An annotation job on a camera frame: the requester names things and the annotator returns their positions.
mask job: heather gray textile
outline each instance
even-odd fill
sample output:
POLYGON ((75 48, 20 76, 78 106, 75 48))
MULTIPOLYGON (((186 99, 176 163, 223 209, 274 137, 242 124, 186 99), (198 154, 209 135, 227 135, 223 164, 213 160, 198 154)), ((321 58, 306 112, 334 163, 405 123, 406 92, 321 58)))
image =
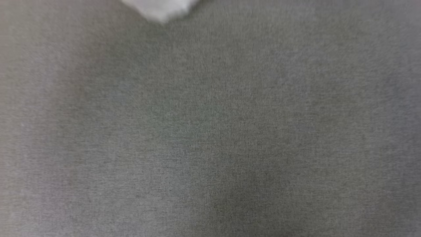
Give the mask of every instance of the heather gray textile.
POLYGON ((0 236, 420 237, 418 0, 0 2, 0 236))

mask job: gray cloth surface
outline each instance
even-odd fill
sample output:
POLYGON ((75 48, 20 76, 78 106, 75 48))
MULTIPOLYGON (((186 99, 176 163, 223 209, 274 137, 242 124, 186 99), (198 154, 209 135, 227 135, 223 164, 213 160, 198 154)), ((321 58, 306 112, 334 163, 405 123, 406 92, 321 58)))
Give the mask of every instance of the gray cloth surface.
POLYGON ((0 2, 0 236, 420 237, 418 0, 0 2))

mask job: white object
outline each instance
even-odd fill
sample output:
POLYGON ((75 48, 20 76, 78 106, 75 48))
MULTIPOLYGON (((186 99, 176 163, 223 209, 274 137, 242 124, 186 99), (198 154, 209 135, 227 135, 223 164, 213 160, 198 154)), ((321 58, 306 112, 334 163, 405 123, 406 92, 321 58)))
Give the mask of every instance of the white object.
POLYGON ((198 0, 122 0, 147 20, 167 23, 186 15, 198 0))

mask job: white fuzzy object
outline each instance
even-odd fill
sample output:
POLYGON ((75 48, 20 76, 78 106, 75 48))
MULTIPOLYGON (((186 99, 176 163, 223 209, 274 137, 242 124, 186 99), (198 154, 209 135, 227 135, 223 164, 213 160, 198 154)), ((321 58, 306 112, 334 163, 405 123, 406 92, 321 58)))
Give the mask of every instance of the white fuzzy object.
POLYGON ((161 24, 186 15, 198 0, 122 0, 149 21, 161 24))

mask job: gray fabric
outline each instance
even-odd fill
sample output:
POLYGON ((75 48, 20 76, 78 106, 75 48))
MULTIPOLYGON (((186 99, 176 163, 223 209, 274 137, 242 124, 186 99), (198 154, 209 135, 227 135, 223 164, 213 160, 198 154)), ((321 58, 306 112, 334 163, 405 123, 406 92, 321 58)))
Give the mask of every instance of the gray fabric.
POLYGON ((420 12, 1 1, 0 235, 421 236, 420 12))

